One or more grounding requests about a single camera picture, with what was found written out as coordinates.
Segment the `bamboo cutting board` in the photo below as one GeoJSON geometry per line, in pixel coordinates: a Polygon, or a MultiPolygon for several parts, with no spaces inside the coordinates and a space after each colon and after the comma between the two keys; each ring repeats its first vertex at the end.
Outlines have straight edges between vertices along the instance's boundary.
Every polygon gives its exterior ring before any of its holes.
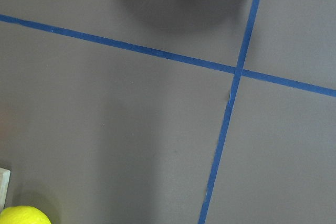
{"type": "Polygon", "coordinates": [[[10,170],[0,168],[0,181],[1,181],[0,208],[1,208],[1,211],[4,209],[4,206],[5,206],[9,179],[10,179],[10,170]]]}

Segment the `lower yellow lemon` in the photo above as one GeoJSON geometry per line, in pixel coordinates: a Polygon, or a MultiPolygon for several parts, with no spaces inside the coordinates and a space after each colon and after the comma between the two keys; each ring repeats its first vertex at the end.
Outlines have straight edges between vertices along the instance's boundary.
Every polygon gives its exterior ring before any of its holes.
{"type": "Polygon", "coordinates": [[[45,223],[51,224],[49,218],[39,209],[32,206],[14,206],[1,212],[1,223],[45,223]]]}

